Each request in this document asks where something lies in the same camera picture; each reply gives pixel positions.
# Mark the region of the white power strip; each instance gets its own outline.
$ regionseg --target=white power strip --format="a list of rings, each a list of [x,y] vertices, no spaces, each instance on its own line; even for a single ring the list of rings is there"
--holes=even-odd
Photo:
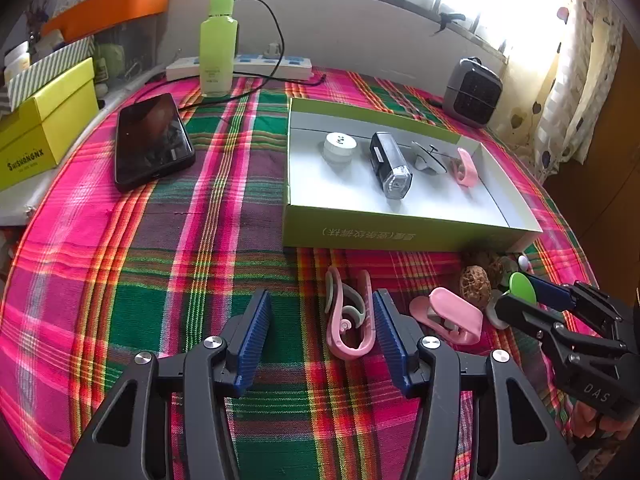
[[[258,76],[269,75],[277,62],[277,59],[268,59],[262,54],[240,54],[234,59],[234,72],[247,72]],[[197,75],[200,75],[198,57],[180,58],[166,68],[167,81]],[[311,76],[311,60],[308,57],[295,56],[285,56],[274,74],[274,77],[300,81],[311,79]]]

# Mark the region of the green bottle cap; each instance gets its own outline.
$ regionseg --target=green bottle cap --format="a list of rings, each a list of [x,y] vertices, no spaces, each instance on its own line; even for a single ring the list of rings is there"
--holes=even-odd
[[[536,304],[536,291],[529,279],[521,272],[514,272],[509,278],[509,292],[521,300]]]
[[[230,16],[234,11],[234,0],[211,0],[209,16]]]

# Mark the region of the yellow shoe box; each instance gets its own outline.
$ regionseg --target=yellow shoe box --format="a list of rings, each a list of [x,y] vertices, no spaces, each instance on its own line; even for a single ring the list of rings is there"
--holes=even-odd
[[[0,190],[55,168],[98,113],[91,58],[0,120]]]

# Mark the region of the curtain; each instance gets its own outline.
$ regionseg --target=curtain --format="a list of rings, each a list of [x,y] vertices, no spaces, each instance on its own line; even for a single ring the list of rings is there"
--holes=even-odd
[[[544,182],[584,162],[618,65],[622,17],[608,0],[513,0],[503,91],[489,128]]]

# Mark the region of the bicycle light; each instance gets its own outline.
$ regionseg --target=bicycle light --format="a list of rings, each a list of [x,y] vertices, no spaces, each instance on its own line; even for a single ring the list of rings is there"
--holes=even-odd
[[[377,132],[369,145],[371,164],[387,198],[400,200],[411,187],[413,175],[391,134]]]

